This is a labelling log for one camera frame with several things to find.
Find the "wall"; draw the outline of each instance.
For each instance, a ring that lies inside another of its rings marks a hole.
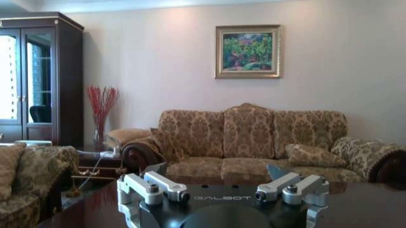
[[[108,129],[153,127],[165,109],[343,112],[348,134],[406,144],[403,0],[303,0],[72,14],[85,85],[116,86]],[[281,79],[214,80],[214,26],[281,24]],[[85,142],[92,120],[85,102]]]

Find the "side table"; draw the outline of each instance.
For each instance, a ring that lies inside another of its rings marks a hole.
[[[116,158],[102,157],[97,167],[93,167],[100,159],[100,152],[110,151],[106,146],[88,145],[77,147],[78,152],[78,175],[73,175],[72,178],[78,182],[84,181],[89,177],[89,181],[106,184],[116,180],[121,174],[126,173],[126,168],[121,162],[121,156]]]

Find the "gold picture frame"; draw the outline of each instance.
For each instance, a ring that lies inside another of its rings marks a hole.
[[[281,77],[280,25],[214,29],[214,78]]]

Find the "glass vase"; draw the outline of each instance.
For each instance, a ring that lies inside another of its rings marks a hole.
[[[105,118],[106,115],[93,114],[93,122],[94,122],[93,145],[94,146],[102,146],[102,142],[105,140],[105,135],[104,135]]]

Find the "wire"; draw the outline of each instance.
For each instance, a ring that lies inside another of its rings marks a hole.
[[[98,160],[97,160],[97,162],[96,162],[96,164],[94,164],[94,167],[93,167],[93,169],[92,169],[92,171],[90,171],[90,174],[94,172],[94,170],[96,170],[96,168],[97,168],[97,165],[98,165],[98,162],[101,161],[101,158],[104,157],[105,155],[100,155],[100,158],[98,158]],[[85,185],[85,183],[89,181],[89,179],[90,179],[90,174],[88,175],[88,178],[84,180],[84,182],[81,183],[81,185],[78,186],[78,190],[81,189],[81,187]]]

